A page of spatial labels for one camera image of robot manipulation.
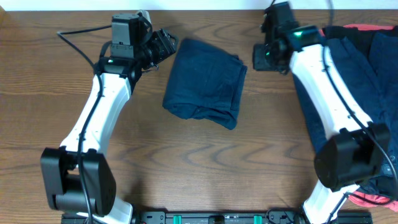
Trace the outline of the dark blue shorts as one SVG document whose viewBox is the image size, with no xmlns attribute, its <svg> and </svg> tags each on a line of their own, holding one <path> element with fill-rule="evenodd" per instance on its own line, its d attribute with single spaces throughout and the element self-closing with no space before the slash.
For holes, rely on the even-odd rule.
<svg viewBox="0 0 398 224">
<path fill-rule="evenodd" d="M 234 129 L 247 66 L 237 55 L 184 39 L 175 57 L 162 106 L 182 119 L 209 119 Z"/>
</svg>

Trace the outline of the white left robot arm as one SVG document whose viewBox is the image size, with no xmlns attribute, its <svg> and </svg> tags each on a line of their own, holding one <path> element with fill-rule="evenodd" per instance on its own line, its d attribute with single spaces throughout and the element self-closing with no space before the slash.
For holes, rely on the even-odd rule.
<svg viewBox="0 0 398 224">
<path fill-rule="evenodd" d="M 116 181 L 106 161 L 109 140 L 124 105 L 141 75 L 177 51 L 178 37 L 165 29 L 131 50 L 131 58 L 107 57 L 111 41 L 102 46 L 91 66 L 93 86 L 86 105 L 59 148 L 45 148 L 40 157 L 48 205 L 70 212 L 67 223 L 139 223 L 134 207 L 116 195 Z"/>
</svg>

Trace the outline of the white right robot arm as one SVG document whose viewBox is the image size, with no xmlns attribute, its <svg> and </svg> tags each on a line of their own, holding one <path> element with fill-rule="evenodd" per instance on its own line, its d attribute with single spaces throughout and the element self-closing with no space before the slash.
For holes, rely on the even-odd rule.
<svg viewBox="0 0 398 224">
<path fill-rule="evenodd" d="M 326 143 L 314 158 L 317 184 L 296 223 L 331 223 L 348 197 L 381 170 L 390 140 L 388 127 L 374 123 L 350 93 L 326 40 L 315 26 L 283 31 L 252 55 L 257 71 L 292 72 L 309 95 Z"/>
</svg>

